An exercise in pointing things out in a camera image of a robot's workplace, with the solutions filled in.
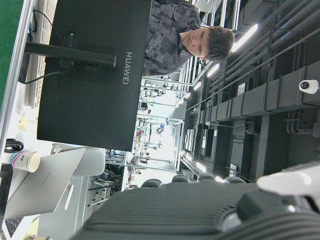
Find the white object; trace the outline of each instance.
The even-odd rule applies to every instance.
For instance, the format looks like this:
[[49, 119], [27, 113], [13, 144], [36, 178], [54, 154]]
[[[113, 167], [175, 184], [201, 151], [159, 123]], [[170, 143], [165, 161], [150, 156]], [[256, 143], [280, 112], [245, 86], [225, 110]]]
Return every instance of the white object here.
[[303, 80], [299, 83], [299, 90], [307, 94], [315, 94], [319, 89], [317, 80]]
[[10, 163], [12, 167], [34, 173], [40, 164], [40, 155], [38, 152], [20, 151], [12, 153]]
[[104, 173], [106, 164], [106, 150], [98, 147], [73, 147], [62, 143], [53, 143], [53, 150], [60, 150], [61, 153], [73, 151], [75, 149], [83, 148], [85, 152], [74, 171], [74, 176], [76, 177], [86, 177], [86, 176], [99, 176]]
[[223, 183], [223, 184], [225, 183], [225, 180], [223, 180], [223, 179], [222, 179], [221, 177], [219, 177], [219, 176], [216, 176], [216, 177], [215, 177], [215, 181], [218, 182], [218, 183]]
[[281, 196], [310, 196], [320, 207], [320, 164], [295, 171], [282, 171], [260, 177], [256, 184], [264, 191]]

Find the dome camera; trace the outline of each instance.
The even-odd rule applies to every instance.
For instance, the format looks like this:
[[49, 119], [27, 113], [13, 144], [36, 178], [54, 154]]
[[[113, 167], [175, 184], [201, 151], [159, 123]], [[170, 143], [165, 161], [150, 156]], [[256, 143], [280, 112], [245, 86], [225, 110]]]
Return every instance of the dome camera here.
[[299, 90], [307, 94], [315, 94], [319, 89], [317, 80], [303, 80], [299, 83]]

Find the black monitor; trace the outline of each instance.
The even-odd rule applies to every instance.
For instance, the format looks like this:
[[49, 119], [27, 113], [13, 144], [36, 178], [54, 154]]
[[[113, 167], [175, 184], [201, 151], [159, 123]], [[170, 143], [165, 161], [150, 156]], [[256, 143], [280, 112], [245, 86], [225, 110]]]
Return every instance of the black monitor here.
[[59, 0], [50, 45], [116, 56], [115, 67], [46, 58], [37, 138], [131, 151], [151, 0]]

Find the silver laptop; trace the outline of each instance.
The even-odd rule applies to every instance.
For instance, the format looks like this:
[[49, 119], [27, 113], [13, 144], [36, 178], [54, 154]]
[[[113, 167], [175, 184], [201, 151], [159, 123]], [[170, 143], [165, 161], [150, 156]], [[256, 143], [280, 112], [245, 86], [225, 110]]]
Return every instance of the silver laptop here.
[[4, 219], [54, 212], [86, 148], [44, 156], [8, 200]]

